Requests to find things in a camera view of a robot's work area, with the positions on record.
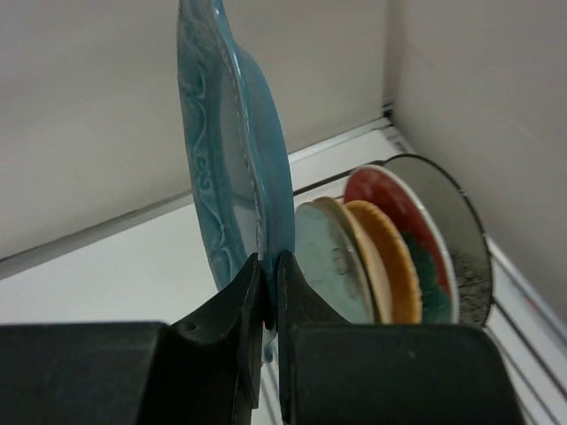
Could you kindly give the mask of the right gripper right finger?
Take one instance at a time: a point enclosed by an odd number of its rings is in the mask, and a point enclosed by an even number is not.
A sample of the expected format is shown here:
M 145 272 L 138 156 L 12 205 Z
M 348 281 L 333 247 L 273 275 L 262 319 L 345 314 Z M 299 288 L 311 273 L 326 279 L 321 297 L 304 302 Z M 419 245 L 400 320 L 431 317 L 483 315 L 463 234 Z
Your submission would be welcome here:
M 276 288 L 279 401 L 283 422 L 290 423 L 293 329 L 312 324 L 346 325 L 348 321 L 307 283 L 291 251 L 284 251 L 280 256 Z

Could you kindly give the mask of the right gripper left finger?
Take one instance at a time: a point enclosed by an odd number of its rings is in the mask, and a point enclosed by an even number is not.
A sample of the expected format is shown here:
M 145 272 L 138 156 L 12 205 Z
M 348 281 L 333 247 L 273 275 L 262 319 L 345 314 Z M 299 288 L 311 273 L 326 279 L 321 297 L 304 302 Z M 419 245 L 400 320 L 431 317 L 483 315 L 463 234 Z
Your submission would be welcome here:
M 175 394 L 184 419 L 249 419 L 258 407 L 264 278 L 258 255 L 233 281 L 175 323 Z

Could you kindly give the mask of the light blue flower plate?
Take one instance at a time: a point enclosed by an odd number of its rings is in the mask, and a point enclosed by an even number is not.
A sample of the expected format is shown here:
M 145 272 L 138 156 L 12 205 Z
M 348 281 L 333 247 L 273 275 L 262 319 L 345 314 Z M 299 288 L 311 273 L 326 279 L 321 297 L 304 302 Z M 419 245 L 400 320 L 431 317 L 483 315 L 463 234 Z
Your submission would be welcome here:
M 307 283 L 342 317 L 356 324 L 374 321 L 368 279 L 353 243 L 314 202 L 296 209 L 295 258 Z

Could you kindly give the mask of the beige bird plate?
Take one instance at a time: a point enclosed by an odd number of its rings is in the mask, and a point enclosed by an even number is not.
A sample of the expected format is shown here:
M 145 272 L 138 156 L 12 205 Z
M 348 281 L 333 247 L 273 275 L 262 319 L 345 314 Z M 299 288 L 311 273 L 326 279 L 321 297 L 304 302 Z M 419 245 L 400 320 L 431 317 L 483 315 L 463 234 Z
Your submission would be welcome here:
M 336 198 L 318 197 L 314 204 L 331 214 L 352 243 L 364 270 L 365 300 L 371 303 L 374 309 L 375 321 L 393 324 L 393 301 L 389 278 L 384 262 L 369 234 L 354 214 Z

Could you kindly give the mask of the orange woven plate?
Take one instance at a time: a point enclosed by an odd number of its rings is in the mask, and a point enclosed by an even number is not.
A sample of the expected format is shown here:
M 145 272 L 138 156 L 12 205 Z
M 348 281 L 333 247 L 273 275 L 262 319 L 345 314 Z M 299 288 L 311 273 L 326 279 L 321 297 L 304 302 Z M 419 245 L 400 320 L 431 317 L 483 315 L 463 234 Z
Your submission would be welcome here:
M 393 322 L 418 324 L 422 321 L 422 293 L 409 249 L 389 216 L 364 201 L 347 202 L 345 207 L 362 224 L 384 262 L 393 301 Z

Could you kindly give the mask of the red plate blue flower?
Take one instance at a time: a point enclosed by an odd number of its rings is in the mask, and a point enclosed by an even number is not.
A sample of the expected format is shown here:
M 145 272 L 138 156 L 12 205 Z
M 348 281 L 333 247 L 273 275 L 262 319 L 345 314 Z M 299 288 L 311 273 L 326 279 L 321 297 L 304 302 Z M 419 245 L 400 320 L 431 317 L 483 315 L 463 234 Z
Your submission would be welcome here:
M 353 171 L 344 200 L 368 201 L 385 213 L 405 241 L 420 279 L 424 322 L 456 324 L 460 300 L 447 245 L 416 192 L 399 176 L 378 165 Z

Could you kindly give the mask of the dark teal scalloped plate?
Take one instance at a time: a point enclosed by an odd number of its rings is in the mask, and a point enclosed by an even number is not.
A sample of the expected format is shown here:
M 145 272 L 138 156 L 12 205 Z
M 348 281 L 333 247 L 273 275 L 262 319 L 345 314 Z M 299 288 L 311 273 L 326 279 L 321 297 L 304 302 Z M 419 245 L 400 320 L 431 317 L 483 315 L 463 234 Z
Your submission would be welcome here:
M 177 80 L 194 205 L 217 289 L 253 254 L 276 314 L 280 255 L 295 247 L 289 158 L 275 102 L 221 1 L 181 1 Z

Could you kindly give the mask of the grey tree plate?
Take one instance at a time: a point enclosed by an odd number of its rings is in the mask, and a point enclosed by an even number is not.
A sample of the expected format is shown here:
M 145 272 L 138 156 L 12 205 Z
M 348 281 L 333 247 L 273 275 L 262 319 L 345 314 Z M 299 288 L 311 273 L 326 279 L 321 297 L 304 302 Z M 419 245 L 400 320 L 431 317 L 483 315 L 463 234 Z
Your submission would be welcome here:
M 453 262 L 460 322 L 484 327 L 493 303 L 492 255 L 469 197 L 448 171 L 425 157 L 401 154 L 384 167 L 408 184 L 438 226 Z

